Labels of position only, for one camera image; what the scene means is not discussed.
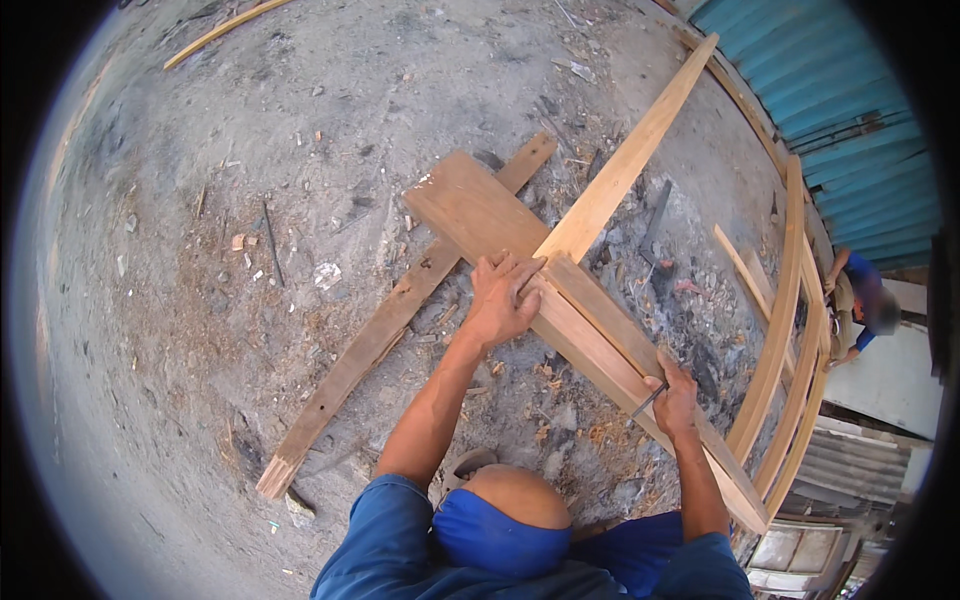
dirt ground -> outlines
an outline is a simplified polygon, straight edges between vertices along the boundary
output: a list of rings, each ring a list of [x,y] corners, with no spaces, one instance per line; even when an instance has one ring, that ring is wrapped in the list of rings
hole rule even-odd
[[[51,121],[36,157],[37,352],[54,460],[105,523],[96,535],[155,582],[148,595],[305,597],[471,298],[461,263],[314,444],[293,485],[312,522],[296,527],[254,490],[338,353],[433,239],[407,230],[401,193],[454,149],[507,160],[547,129],[560,149],[518,196],[552,227],[594,154],[610,155],[685,59],[652,2],[564,5],[576,29],[546,1],[296,0],[166,72],[247,6],[131,5],[91,41],[60,96],[69,118]],[[667,179],[655,252],[673,266],[651,273],[636,247]],[[585,259],[694,371],[722,434],[763,334],[711,228],[755,247],[776,281],[782,222],[770,215],[784,200],[705,74]],[[328,289],[315,284],[325,263],[340,273]],[[473,387],[487,391],[466,398],[447,461],[485,445],[536,469],[577,525],[679,506],[673,459],[533,333],[497,348]]]

wooden beam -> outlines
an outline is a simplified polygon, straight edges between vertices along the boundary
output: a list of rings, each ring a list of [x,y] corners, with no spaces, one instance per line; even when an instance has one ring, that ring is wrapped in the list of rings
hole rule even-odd
[[[688,31],[682,30],[674,26],[674,31],[677,32],[677,36],[680,38],[680,42],[693,50],[701,42],[697,40]],[[737,85],[733,82],[733,79],[730,77],[730,73],[727,72],[727,69],[720,64],[720,61],[715,57],[711,56],[707,61],[707,69],[710,73],[713,74],[713,77],[716,78],[717,82],[727,90],[727,93],[730,95],[733,103],[740,108],[740,112],[743,113],[743,116],[747,119],[747,122],[750,123],[750,127],[753,128],[756,137],[760,140],[760,144],[763,145],[763,148],[767,151],[767,155],[770,156],[770,160],[773,161],[774,167],[777,168],[777,172],[780,173],[780,178],[786,183],[786,165],[783,164],[783,161],[780,159],[780,155],[777,153],[777,145],[774,143],[774,140],[770,137],[765,129],[763,129],[763,124],[760,123],[760,117],[756,114],[756,110],[753,106],[747,103],[743,97],[743,92],[739,90]]]
[[[754,477],[754,486],[760,497],[770,491],[770,486],[773,485],[783,458],[786,456],[787,448],[790,447],[790,441],[793,440],[793,434],[797,430],[797,422],[804,410],[804,401],[810,389],[813,370],[817,366],[817,351],[820,349],[819,331],[825,326],[826,316],[826,311],[822,310],[811,309],[807,312],[804,341],[800,347],[800,365],[794,375],[786,402],[783,404],[777,431],[764,451],[763,461]]]
[[[770,327],[763,342],[763,350],[756,362],[754,378],[740,412],[727,436],[727,445],[742,465],[754,447],[756,436],[763,426],[774,390],[783,370],[793,318],[797,312],[800,294],[801,260],[804,252],[804,189],[800,158],[791,155],[787,160],[787,209],[783,259],[780,267],[780,286],[770,317]]]
[[[290,2],[290,0],[270,0],[269,2],[264,2],[260,6],[253,7],[249,11],[242,12],[234,16],[231,20],[227,21],[226,23],[221,23],[220,25],[217,25],[212,30],[210,30],[209,33],[201,36],[195,42],[193,42],[186,48],[183,48],[182,50],[177,52],[171,59],[164,62],[163,70],[166,71],[166,70],[172,69],[173,67],[180,64],[184,59],[192,55],[194,52],[197,52],[198,50],[206,46],[206,44],[210,43],[217,37],[222,36],[226,32],[236,28],[237,26],[243,25],[244,23],[251,20],[255,16],[259,16],[266,11],[275,9],[276,7],[282,6],[288,2]]]
[[[556,149],[557,142],[540,132],[495,177],[515,193]],[[459,260],[460,251],[455,245],[436,240],[411,265],[307,401],[256,484],[258,491],[274,500],[283,496],[326,424],[360,379],[383,360],[423,301]]]
[[[584,257],[673,123],[697,77],[704,70],[704,63],[713,52],[718,38],[717,34],[711,34],[690,55],[533,256],[566,252],[575,262]]]
[[[663,368],[657,360],[657,347],[590,271],[574,263],[566,254],[558,253],[540,272],[641,376],[652,375],[664,380]],[[738,493],[753,505],[755,511],[759,511],[763,505],[761,496],[699,405],[695,408],[694,421],[708,455],[730,476]]]
[[[804,417],[800,421],[800,427],[797,429],[797,437],[790,447],[790,454],[787,455],[783,463],[783,471],[777,483],[774,484],[767,497],[767,525],[773,521],[777,511],[786,498],[786,493],[790,491],[793,480],[797,477],[797,471],[800,470],[800,463],[804,460],[806,448],[810,445],[810,437],[813,435],[813,426],[817,422],[817,415],[820,414],[820,404],[824,399],[824,388],[827,386],[827,374],[824,372],[824,366],[829,362],[828,352],[821,353],[820,360],[817,361],[817,368],[813,374],[813,385],[810,386],[810,395],[806,400]]]
[[[536,215],[460,151],[442,160],[404,197],[435,233],[455,243],[472,263],[502,249],[530,256],[549,234]],[[540,289],[543,298],[534,331],[613,402],[633,413],[649,396],[640,373],[543,276],[534,276],[530,289],[534,288]],[[652,408],[638,415],[636,422],[673,453]],[[752,531],[765,530],[768,519],[763,507],[751,503],[713,456],[707,455],[733,517]]]

man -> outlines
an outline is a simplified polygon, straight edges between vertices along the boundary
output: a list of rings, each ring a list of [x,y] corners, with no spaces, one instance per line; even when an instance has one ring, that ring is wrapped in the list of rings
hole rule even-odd
[[[829,372],[849,363],[877,335],[893,335],[900,326],[900,305],[883,287],[880,271],[849,248],[841,248],[824,278],[824,291],[833,296]],[[853,324],[864,325],[853,341]]]
[[[679,512],[571,544],[564,499],[539,475],[497,464],[489,451],[455,461],[447,477],[454,483],[446,485],[453,489],[434,512],[426,490],[473,372],[488,350],[530,326],[540,294],[518,293],[543,262],[507,252],[478,261],[467,318],[388,438],[311,599],[752,597],[694,425],[697,386],[663,355],[670,387],[654,414],[676,449]],[[651,391],[661,384],[655,377],[644,383]]]

blue shirt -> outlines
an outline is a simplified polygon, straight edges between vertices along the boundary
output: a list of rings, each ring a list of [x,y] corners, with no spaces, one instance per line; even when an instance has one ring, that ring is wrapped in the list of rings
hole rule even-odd
[[[409,479],[389,474],[374,479],[354,501],[347,536],[317,577],[311,600],[631,597],[608,571],[578,561],[566,560],[555,572],[530,580],[439,564],[429,536],[432,517],[426,495]],[[753,596],[730,542],[713,533],[677,551],[652,597]]]
[[[853,321],[864,325],[863,331],[857,336],[855,344],[856,349],[862,352],[876,337],[874,332],[864,323],[864,309],[873,301],[876,289],[883,286],[883,281],[880,277],[880,271],[877,270],[874,263],[856,252],[850,253],[850,258],[847,259],[843,271],[850,279],[853,288],[853,297],[855,298]]]

metal roof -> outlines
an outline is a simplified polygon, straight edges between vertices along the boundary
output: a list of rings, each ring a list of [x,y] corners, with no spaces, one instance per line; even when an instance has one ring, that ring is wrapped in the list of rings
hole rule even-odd
[[[926,143],[889,65],[840,0],[710,0],[690,22],[801,158],[834,246],[896,269],[929,262],[940,206]]]

